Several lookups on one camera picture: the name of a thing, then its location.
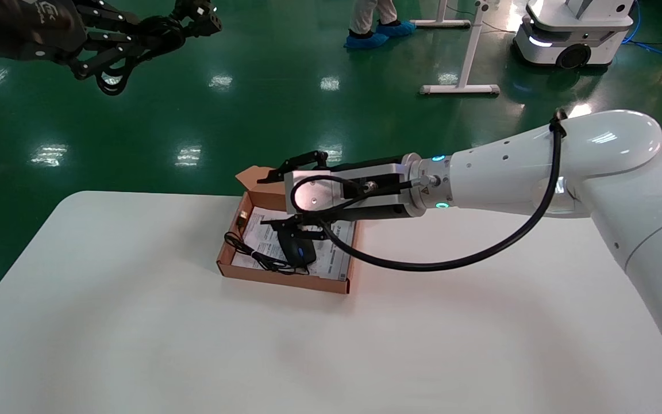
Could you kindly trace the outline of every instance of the blue shoe cover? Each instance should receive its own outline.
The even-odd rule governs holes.
[[[348,49],[375,49],[381,47],[389,39],[384,34],[375,33],[367,39],[357,39],[357,37],[347,36],[347,42],[344,47]]]
[[[415,32],[415,24],[410,23],[410,21],[401,21],[397,26],[383,26],[378,24],[375,31],[388,37],[407,36]]]

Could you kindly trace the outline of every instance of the white robotic arm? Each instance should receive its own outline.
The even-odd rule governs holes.
[[[611,110],[561,121],[559,183],[547,215],[591,217],[615,261],[625,270],[662,333],[662,131],[651,117]],[[546,191],[552,134],[541,126],[501,141],[421,159],[331,168],[324,175],[357,181],[366,189],[412,181],[413,187],[368,197],[334,220],[418,217],[451,206],[533,214]],[[315,171],[285,174],[286,194]],[[339,182],[297,188],[303,210],[324,210],[355,197]],[[296,214],[287,200],[288,212]]]

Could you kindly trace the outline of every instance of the cardboard box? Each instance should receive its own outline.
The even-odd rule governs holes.
[[[242,212],[247,215],[252,214],[254,207],[261,207],[263,209],[286,210],[286,196],[284,196],[284,183],[271,183],[271,184],[258,184],[257,180],[267,177],[268,171],[272,170],[269,167],[250,167],[237,174],[236,178],[239,180],[247,191],[242,196],[241,202],[237,212],[234,213],[232,222],[229,223],[229,231],[233,231],[241,236],[244,235],[244,228],[237,227],[237,218]],[[352,238],[352,246],[357,246],[359,239],[359,223],[355,225],[354,236]],[[221,275],[227,278],[243,279],[247,281],[261,281],[264,283],[274,283],[274,285],[295,286],[295,288],[305,288],[313,290],[321,290],[331,293],[349,293],[349,286],[354,275],[354,267],[356,259],[349,260],[349,270],[347,272],[346,281],[335,281],[330,279],[323,279],[314,275],[283,275],[282,273],[270,272],[262,269],[250,269],[249,267],[232,266],[232,260],[236,249],[229,246],[224,242],[221,250],[218,253],[218,269],[221,270]]]

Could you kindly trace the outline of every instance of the black computer mouse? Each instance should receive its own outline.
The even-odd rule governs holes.
[[[315,247],[313,241],[292,237],[287,231],[278,232],[278,241],[286,262],[293,267],[308,267],[315,262]]]

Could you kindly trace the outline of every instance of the person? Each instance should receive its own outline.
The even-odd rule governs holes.
[[[378,11],[376,31],[372,28],[372,15]],[[349,49],[373,49],[380,47],[390,37],[407,36],[415,31],[410,21],[397,20],[397,10],[392,0],[355,0],[349,37],[344,47]]]

